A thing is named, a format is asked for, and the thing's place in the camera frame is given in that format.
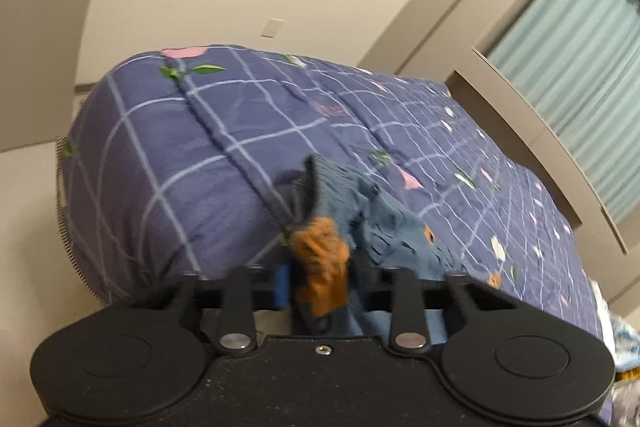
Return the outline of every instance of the curtain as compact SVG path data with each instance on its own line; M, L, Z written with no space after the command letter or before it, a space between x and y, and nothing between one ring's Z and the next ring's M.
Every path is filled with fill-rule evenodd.
M488 59L620 222L640 201L640 1L533 0Z

